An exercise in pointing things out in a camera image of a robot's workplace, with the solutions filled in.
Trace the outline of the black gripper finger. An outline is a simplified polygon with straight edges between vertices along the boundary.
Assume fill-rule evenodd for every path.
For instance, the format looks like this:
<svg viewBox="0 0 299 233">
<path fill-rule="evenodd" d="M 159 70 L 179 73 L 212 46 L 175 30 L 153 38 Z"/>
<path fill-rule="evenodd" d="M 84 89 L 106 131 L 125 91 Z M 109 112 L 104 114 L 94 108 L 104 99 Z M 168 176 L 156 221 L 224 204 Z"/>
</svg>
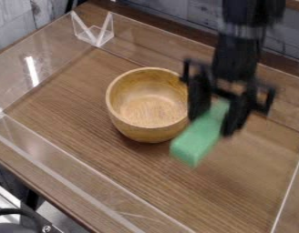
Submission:
<svg viewBox="0 0 299 233">
<path fill-rule="evenodd" d="M 239 96 L 228 94 L 225 99 L 228 100 L 229 107 L 224 114 L 221 135 L 231 137 L 246 124 L 254 107 L 254 95 L 250 91 L 246 91 Z"/>
<path fill-rule="evenodd" d="M 188 119 L 196 120 L 211 107 L 211 79 L 208 69 L 203 66 L 188 77 Z"/>
</svg>

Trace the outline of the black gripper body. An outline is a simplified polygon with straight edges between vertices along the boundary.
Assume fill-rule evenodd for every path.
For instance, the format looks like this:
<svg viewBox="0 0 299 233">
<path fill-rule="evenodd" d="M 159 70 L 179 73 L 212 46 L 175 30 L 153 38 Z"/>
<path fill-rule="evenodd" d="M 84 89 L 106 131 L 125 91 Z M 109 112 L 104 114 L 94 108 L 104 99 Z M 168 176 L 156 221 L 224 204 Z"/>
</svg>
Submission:
<svg viewBox="0 0 299 233">
<path fill-rule="evenodd" d="M 219 34 L 213 51 L 211 66 L 187 58 L 183 61 L 183 76 L 180 80 L 188 85 L 188 77 L 204 66 L 208 69 L 211 79 L 211 94 L 225 98 L 233 94 L 217 86 L 217 80 L 228 83 L 242 82 L 247 85 L 246 91 L 254 95 L 252 110 L 267 114 L 274 102 L 276 89 L 255 79 L 255 69 L 260 55 L 260 40 Z"/>
</svg>

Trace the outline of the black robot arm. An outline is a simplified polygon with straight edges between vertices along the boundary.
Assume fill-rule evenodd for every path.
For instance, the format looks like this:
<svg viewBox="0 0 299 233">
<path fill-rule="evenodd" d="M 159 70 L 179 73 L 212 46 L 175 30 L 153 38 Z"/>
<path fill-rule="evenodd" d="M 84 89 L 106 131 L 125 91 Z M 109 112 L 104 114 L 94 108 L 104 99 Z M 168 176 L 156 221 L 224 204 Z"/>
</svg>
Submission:
<svg viewBox="0 0 299 233">
<path fill-rule="evenodd" d="M 183 61 L 181 82 L 187 86 L 187 116 L 195 121 L 211 110 L 211 97 L 228 103 L 219 134 L 240 130 L 251 112 L 266 115 L 276 88 L 256 78 L 266 31 L 283 18 L 286 0 L 223 0 L 217 43 L 211 63 Z"/>
</svg>

